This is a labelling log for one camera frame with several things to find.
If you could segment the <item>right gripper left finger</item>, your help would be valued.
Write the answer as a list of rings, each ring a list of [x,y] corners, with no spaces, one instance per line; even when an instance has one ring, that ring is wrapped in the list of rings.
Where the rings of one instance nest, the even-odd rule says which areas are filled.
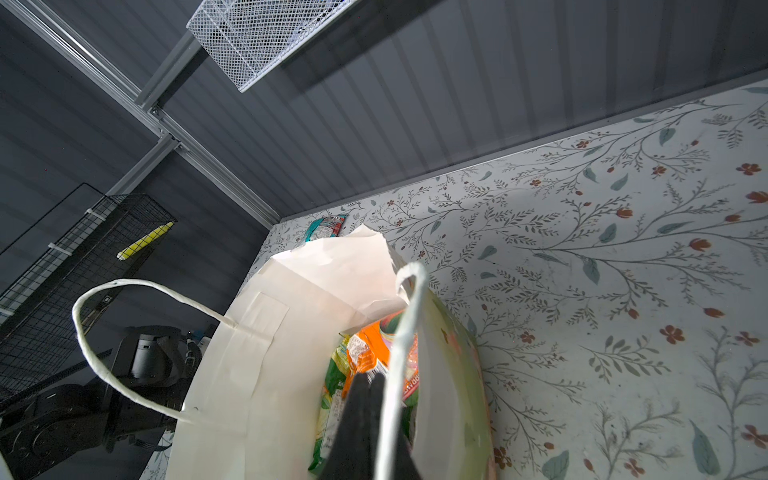
[[[354,377],[332,449],[320,479],[371,479],[371,383],[365,374]]]

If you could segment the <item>orange snack packet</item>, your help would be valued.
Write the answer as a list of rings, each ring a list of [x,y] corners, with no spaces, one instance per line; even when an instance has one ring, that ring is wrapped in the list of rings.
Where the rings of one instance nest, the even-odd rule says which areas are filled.
[[[350,373],[345,381],[343,398],[347,396],[355,375],[363,373],[372,380],[377,373],[386,375],[389,372],[394,337],[402,316],[403,311],[386,316],[362,328],[347,341],[346,355]],[[419,386],[418,336],[414,334],[406,359],[403,387],[403,401],[406,405],[418,401]]]

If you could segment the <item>white paper bag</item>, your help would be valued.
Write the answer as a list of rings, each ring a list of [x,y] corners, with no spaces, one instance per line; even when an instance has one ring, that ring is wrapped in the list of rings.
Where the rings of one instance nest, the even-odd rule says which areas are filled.
[[[490,413],[473,336],[367,227],[272,256],[244,285],[180,409],[128,387],[77,337],[91,369],[127,399],[174,419],[170,479],[306,479],[321,384],[345,333],[392,313],[417,336],[420,385],[412,456],[424,479],[495,475]]]

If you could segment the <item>green Fox's candy bag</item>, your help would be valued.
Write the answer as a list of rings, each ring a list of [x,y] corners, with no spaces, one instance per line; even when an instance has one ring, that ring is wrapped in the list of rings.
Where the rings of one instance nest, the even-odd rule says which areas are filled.
[[[319,476],[328,459],[345,406],[347,380],[354,374],[355,367],[350,360],[350,345],[359,344],[355,335],[342,335],[333,350],[323,380],[319,416],[316,423],[315,443],[312,461],[308,471]]]

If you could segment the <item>teal snack packet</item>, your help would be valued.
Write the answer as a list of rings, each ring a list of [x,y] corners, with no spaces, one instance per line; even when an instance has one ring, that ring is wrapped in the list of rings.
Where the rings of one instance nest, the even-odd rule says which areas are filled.
[[[306,230],[305,241],[338,237],[346,218],[346,214],[339,214],[314,220]]]

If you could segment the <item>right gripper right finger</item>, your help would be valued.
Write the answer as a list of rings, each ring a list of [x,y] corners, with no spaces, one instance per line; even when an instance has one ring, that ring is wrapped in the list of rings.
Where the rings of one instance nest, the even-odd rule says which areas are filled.
[[[374,474],[378,453],[378,439],[381,430],[381,412],[384,399],[386,378],[376,374],[370,385],[370,473]],[[392,479],[419,480],[420,475],[411,458],[407,439],[402,431],[397,434],[397,441],[392,461]]]

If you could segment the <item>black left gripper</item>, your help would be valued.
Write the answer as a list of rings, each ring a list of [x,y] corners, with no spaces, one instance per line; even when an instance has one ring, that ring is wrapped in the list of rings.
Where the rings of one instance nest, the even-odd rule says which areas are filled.
[[[179,410],[202,361],[193,336],[176,327],[130,327],[118,346],[111,373],[135,393],[157,404]],[[125,398],[102,380],[89,382],[93,406],[106,415],[103,445],[108,452],[126,441],[152,452],[163,448],[137,436],[162,429],[173,432],[177,421]]]

